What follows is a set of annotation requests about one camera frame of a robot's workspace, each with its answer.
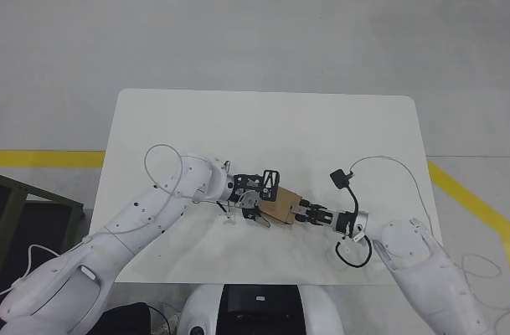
concrete floor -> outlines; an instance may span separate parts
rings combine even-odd
[[[510,219],[510,0],[0,0],[0,149],[104,150],[125,88],[408,95],[429,159]],[[100,178],[0,173],[88,209]],[[476,293],[510,305],[498,235],[434,193],[451,255],[502,267],[472,280]],[[180,307],[191,289],[118,286],[111,305],[160,296]],[[431,333],[390,286],[328,289],[347,334]]]

brown cardboard box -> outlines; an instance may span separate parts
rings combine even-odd
[[[277,190],[275,202],[262,201],[260,210],[271,218],[281,221],[283,224],[293,224],[294,214],[290,211],[294,203],[299,203],[301,196],[286,188]]]

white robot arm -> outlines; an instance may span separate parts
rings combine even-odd
[[[112,221],[13,284],[0,306],[1,334],[85,334],[104,311],[111,286],[141,250],[179,219],[193,201],[226,201],[232,193],[224,166],[183,155],[183,170],[154,185]]]
[[[410,224],[430,252],[430,256],[418,264],[398,267],[383,243],[373,241],[373,247],[409,304],[437,335],[494,335],[461,269],[419,220],[412,219]]]

yellow tape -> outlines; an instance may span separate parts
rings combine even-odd
[[[105,155],[105,152],[0,150],[0,167],[102,168]]]
[[[481,221],[493,228],[502,238],[507,261],[510,266],[510,222],[498,213],[494,208],[481,201],[463,185],[450,177],[434,163],[428,162],[431,181],[440,189],[448,193],[463,207],[476,215]]]

white table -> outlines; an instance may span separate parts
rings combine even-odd
[[[391,156],[413,171],[440,240],[435,202],[415,103],[404,96],[322,95],[195,90],[124,90],[119,94],[102,169],[91,232],[107,223],[152,182],[145,151],[168,143],[232,162],[232,173],[281,173],[281,186],[330,209],[353,209],[329,173],[361,157]],[[176,158],[152,155],[158,180]],[[426,221],[412,179],[398,164],[361,162],[352,189],[360,207],[380,218]],[[176,283],[393,284],[374,252],[363,269],[335,255],[340,236],[309,224],[265,229],[239,211],[228,220],[214,204],[193,205],[141,252],[117,281]],[[357,258],[364,257],[360,250]]]

